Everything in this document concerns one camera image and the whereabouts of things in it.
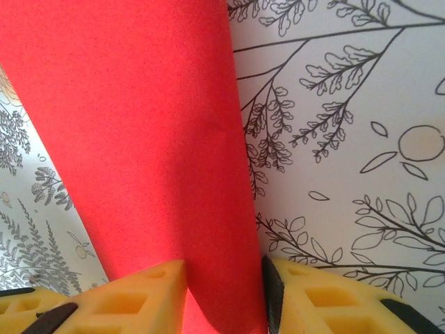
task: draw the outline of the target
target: red paper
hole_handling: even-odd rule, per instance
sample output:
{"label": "red paper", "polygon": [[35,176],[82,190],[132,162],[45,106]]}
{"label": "red paper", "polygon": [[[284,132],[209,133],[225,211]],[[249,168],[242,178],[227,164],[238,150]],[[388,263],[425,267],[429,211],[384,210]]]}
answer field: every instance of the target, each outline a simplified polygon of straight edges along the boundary
{"label": "red paper", "polygon": [[266,333],[226,10],[1,2],[0,63],[107,274],[185,258],[190,334]]}

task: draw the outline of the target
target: leaf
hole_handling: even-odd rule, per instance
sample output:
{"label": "leaf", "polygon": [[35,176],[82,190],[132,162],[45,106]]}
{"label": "leaf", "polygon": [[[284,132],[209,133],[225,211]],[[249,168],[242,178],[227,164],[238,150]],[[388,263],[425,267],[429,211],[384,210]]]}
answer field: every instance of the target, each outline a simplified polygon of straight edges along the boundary
{"label": "leaf", "polygon": [[377,8],[378,17],[384,23],[386,23],[388,20],[389,14],[391,14],[391,8],[385,2],[382,2]]}
{"label": "leaf", "polygon": [[445,230],[443,228],[439,228],[439,232],[438,233],[439,233],[439,238],[445,244]]}
{"label": "leaf", "polygon": [[353,257],[355,257],[361,263],[364,263],[364,264],[375,264],[369,258],[367,258],[366,256],[364,256],[362,254],[358,254],[358,253],[354,253],[354,252],[350,252],[350,253],[351,253],[351,255]]}
{"label": "leaf", "polygon": [[275,89],[275,95],[276,96],[286,96],[288,94],[287,89],[285,89],[284,87],[277,87]]}
{"label": "leaf", "polygon": [[314,248],[315,253],[319,257],[321,257],[322,259],[327,261],[327,256],[326,256],[325,250],[320,246],[320,244],[314,238],[311,238],[311,244],[312,244],[312,248]]}
{"label": "leaf", "polygon": [[411,273],[406,273],[406,283],[414,290],[417,290],[417,278],[415,278]]}
{"label": "leaf", "polygon": [[377,209],[377,211],[381,212],[383,210],[383,204],[382,204],[382,200],[377,197],[375,199],[375,208]]}
{"label": "leaf", "polygon": [[379,122],[375,122],[372,121],[371,122],[371,128],[373,129],[373,131],[378,134],[379,136],[388,138],[388,130],[386,127],[384,127],[382,124],[380,124]]}
{"label": "leaf", "polygon": [[440,81],[435,89],[435,93],[437,95],[445,95],[445,78],[442,79],[442,81]]}
{"label": "leaf", "polygon": [[334,252],[334,254],[332,254],[331,263],[336,263],[340,261],[342,257],[343,257],[343,248],[340,247]]}
{"label": "leaf", "polygon": [[418,177],[419,179],[423,179],[425,181],[428,181],[428,176],[424,173],[423,170],[421,170],[419,167],[409,164],[407,162],[401,162],[403,168],[411,175]]}
{"label": "leaf", "polygon": [[426,250],[432,250],[434,249],[428,244],[423,243],[422,241],[414,238],[414,237],[398,237],[393,240],[395,244],[399,244],[408,248],[415,248],[415,249],[426,249]]}
{"label": "leaf", "polygon": [[383,240],[383,231],[377,233],[369,233],[357,238],[351,249],[353,250],[364,250],[364,249],[372,249],[380,245]]}
{"label": "leaf", "polygon": [[348,80],[346,81],[346,89],[351,89],[360,83],[360,79],[363,76],[363,70],[361,66],[354,67],[350,74],[348,75]]}
{"label": "leaf", "polygon": [[277,247],[278,247],[278,241],[274,241],[269,246],[269,252],[273,252],[275,249],[277,249]]}
{"label": "leaf", "polygon": [[346,57],[339,57],[331,52],[328,52],[325,55],[325,60],[329,65],[331,65],[333,70],[343,70],[345,67],[352,65],[352,63]]}
{"label": "leaf", "polygon": [[369,284],[372,284],[374,287],[384,287],[388,283],[389,283],[388,277],[377,277],[369,281]]}
{"label": "leaf", "polygon": [[313,81],[309,81],[307,79],[301,78],[300,80],[298,80],[300,82],[300,84],[302,84],[304,87],[308,88],[308,89],[312,89],[313,87],[316,86],[316,83]]}
{"label": "leaf", "polygon": [[304,228],[306,225],[306,218],[305,217],[298,217],[292,220],[290,226],[289,226],[289,232],[297,232]]}
{"label": "leaf", "polygon": [[394,280],[394,285],[392,287],[392,292],[396,295],[396,296],[403,296],[403,289],[405,288],[405,283],[403,282],[403,280],[396,276],[396,279]]}
{"label": "leaf", "polygon": [[260,17],[259,23],[263,24],[264,26],[270,26],[271,24],[275,23],[274,17]]}
{"label": "leaf", "polygon": [[348,111],[348,110],[345,110],[345,111],[344,111],[344,113],[343,113],[343,117],[344,117],[344,120],[345,120],[348,124],[352,124],[352,123],[354,122],[354,115],[353,115],[350,111]]}
{"label": "leaf", "polygon": [[439,266],[441,264],[445,264],[445,253],[436,252],[428,259],[423,261],[423,263],[427,264],[428,266]]}
{"label": "leaf", "polygon": [[343,7],[337,9],[337,16],[340,18],[346,17],[348,15],[351,15],[354,12],[354,8],[351,7]]}
{"label": "leaf", "polygon": [[423,217],[423,225],[432,224],[439,221],[444,216],[444,199],[442,196],[435,196],[428,201]]}
{"label": "leaf", "polygon": [[388,210],[391,212],[392,216],[399,221],[404,222],[408,225],[413,225],[413,223],[410,220],[410,216],[408,216],[408,213],[406,212],[405,208],[398,204],[397,202],[394,202],[393,200],[386,200]]}
{"label": "leaf", "polygon": [[366,12],[372,11],[374,6],[375,6],[375,0],[362,0],[362,8]]}
{"label": "leaf", "polygon": [[356,224],[366,226],[367,228],[382,228],[385,224],[378,218],[372,216],[365,216],[357,219]]}
{"label": "leaf", "polygon": [[424,284],[423,287],[440,287],[445,283],[445,275],[439,274],[429,277]]}
{"label": "leaf", "polygon": [[330,198],[317,191],[310,191],[309,193],[307,193],[307,195],[313,200],[320,200],[320,201],[330,200]]}
{"label": "leaf", "polygon": [[291,254],[291,255],[299,255],[300,254],[300,252],[298,252],[294,248],[290,248],[290,247],[282,248],[282,252],[286,253],[286,254]]}
{"label": "leaf", "polygon": [[417,210],[417,203],[411,193],[407,194],[406,202],[408,204],[408,207],[410,208],[410,212],[414,213]]}
{"label": "leaf", "polygon": [[307,9],[309,12],[317,7],[318,0],[307,0]]}
{"label": "leaf", "polygon": [[330,74],[321,66],[307,65],[306,71],[308,71],[313,78],[326,78]]}
{"label": "leaf", "polygon": [[361,209],[358,209],[355,214],[359,214],[360,216],[364,216],[365,214],[369,214],[371,210],[368,207],[364,207]]}
{"label": "leaf", "polygon": [[352,18],[354,26],[365,26],[368,23],[374,22],[373,18],[367,14],[354,15]]}
{"label": "leaf", "polygon": [[309,239],[307,232],[301,233],[297,238],[297,245],[304,246],[307,244],[307,240]]}
{"label": "leaf", "polygon": [[344,277],[349,277],[349,278],[356,278],[359,275],[359,273],[354,270],[354,271],[349,271],[347,273],[345,273],[343,276]]}
{"label": "leaf", "polygon": [[360,174],[369,173],[376,168],[380,167],[384,163],[388,162],[389,160],[393,159],[397,155],[397,152],[385,152],[381,153],[378,156],[372,158],[370,162],[368,162],[365,167],[363,167],[360,171]]}

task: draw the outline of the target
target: branch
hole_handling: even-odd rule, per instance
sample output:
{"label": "branch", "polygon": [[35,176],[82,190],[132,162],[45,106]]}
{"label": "branch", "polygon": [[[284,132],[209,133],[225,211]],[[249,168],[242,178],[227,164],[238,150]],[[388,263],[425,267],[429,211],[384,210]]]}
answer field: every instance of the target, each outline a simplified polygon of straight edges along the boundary
{"label": "branch", "polygon": [[280,40],[278,42],[271,42],[271,43],[266,43],[266,44],[261,44],[261,45],[255,45],[253,47],[244,47],[242,49],[234,50],[234,53],[249,51],[249,50],[253,50],[253,49],[261,49],[262,47],[272,47],[275,45],[284,45],[284,44],[304,42],[304,41],[309,41],[309,40],[319,40],[322,38],[329,38],[329,37],[341,36],[341,35],[350,35],[350,34],[354,34],[354,33],[366,33],[366,32],[372,32],[372,31],[388,31],[388,30],[411,29],[411,28],[426,28],[426,27],[431,27],[431,26],[444,26],[444,25],[445,25],[445,22],[432,22],[432,23],[418,23],[418,24],[401,24],[401,25],[397,25],[397,26],[381,26],[378,28],[340,31],[337,33],[326,33],[323,35],[315,35],[315,36],[304,37],[304,38],[294,38],[292,40]]}
{"label": "branch", "polygon": [[410,11],[413,14],[416,14],[418,16],[423,16],[423,17],[427,17],[428,19],[436,19],[440,22],[445,22],[445,18],[444,17],[439,17],[439,16],[435,16],[432,14],[427,14],[427,13],[423,13],[417,9],[414,9],[413,7],[409,7],[407,4],[403,3],[402,0],[392,0],[394,3],[397,3],[400,7]]}

